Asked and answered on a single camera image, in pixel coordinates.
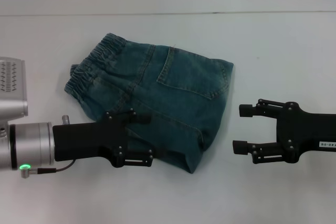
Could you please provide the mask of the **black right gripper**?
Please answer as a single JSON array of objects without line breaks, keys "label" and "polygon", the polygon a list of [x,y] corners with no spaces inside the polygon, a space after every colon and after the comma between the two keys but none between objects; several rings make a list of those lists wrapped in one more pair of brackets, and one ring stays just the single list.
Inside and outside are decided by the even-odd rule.
[{"label": "black right gripper", "polygon": [[251,154],[254,164],[296,163],[305,152],[335,152],[335,114],[308,113],[296,102],[259,99],[255,106],[240,104],[239,116],[277,119],[277,142],[233,141],[234,154]]}]

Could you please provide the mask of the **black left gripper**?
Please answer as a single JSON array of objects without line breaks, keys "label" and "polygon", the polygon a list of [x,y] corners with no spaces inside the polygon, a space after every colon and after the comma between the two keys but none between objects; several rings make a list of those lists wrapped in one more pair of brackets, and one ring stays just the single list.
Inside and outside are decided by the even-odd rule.
[{"label": "black left gripper", "polygon": [[102,157],[115,168],[123,166],[151,167],[154,159],[167,155],[167,150],[128,150],[127,124],[149,124],[152,115],[137,113],[133,108],[121,112],[106,112],[93,123],[55,125],[55,161],[71,161],[84,158]]}]

